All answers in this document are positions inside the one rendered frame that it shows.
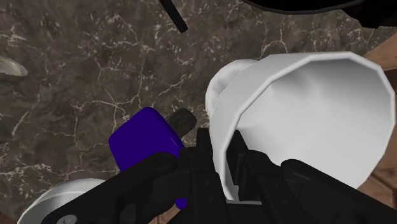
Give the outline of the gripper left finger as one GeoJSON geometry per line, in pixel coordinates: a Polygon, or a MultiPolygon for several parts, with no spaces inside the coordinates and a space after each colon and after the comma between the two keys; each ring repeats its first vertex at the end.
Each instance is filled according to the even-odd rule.
{"type": "Polygon", "coordinates": [[[230,224],[214,170],[209,131],[178,157],[159,152],[46,215],[41,224],[148,224],[177,199],[188,205],[169,224],[230,224]]]}

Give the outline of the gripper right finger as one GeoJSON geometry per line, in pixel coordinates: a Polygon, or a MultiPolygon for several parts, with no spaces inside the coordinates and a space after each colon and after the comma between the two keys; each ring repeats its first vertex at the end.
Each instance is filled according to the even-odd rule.
{"type": "Polygon", "coordinates": [[[300,160],[275,165],[239,131],[226,161],[239,200],[260,201],[269,224],[397,224],[397,210],[300,160]]]}

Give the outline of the white mug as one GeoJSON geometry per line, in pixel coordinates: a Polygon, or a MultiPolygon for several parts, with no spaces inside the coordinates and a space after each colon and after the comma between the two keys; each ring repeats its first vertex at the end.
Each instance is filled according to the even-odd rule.
{"type": "Polygon", "coordinates": [[[205,94],[214,166],[237,200],[226,150],[238,130],[280,165],[294,158],[359,188],[389,144],[395,92],[382,68],[352,52],[273,54],[222,67],[205,94]]]}

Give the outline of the blue bottle with grey cap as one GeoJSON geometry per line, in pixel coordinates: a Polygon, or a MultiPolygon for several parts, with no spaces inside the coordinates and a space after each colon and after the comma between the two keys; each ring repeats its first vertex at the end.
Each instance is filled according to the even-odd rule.
{"type": "Polygon", "coordinates": [[[181,138],[196,123],[196,117],[186,108],[164,118],[154,108],[145,107],[111,134],[109,147],[122,172],[158,152],[179,158],[185,147],[181,138]]]}

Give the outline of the white bowl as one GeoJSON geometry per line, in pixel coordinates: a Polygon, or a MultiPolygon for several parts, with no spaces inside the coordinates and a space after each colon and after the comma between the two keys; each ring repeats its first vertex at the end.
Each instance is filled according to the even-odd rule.
{"type": "Polygon", "coordinates": [[[61,183],[38,197],[22,213],[17,224],[41,224],[46,215],[103,182],[103,179],[85,178],[61,183]]]}

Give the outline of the pale grey dish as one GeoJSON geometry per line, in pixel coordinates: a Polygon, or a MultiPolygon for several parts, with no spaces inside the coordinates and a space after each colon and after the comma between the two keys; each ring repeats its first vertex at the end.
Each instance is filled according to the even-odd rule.
{"type": "Polygon", "coordinates": [[[24,66],[14,61],[13,59],[0,56],[0,73],[11,76],[27,76],[28,71],[24,66]]]}

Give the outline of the black stick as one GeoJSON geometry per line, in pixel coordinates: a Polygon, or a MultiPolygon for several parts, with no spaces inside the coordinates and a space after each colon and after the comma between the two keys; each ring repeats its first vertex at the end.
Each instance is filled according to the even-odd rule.
{"type": "Polygon", "coordinates": [[[177,27],[180,33],[184,33],[188,30],[188,26],[186,22],[183,20],[182,16],[176,9],[175,5],[173,4],[172,0],[159,0],[160,4],[163,6],[164,10],[170,16],[171,20],[173,21],[174,25],[177,27]]]}

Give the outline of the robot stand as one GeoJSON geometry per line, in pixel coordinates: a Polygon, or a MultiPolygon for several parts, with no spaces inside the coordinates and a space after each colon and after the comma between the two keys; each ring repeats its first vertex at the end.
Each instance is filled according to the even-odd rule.
{"type": "Polygon", "coordinates": [[[364,0],[342,10],[362,27],[397,27],[397,0],[364,0]]]}

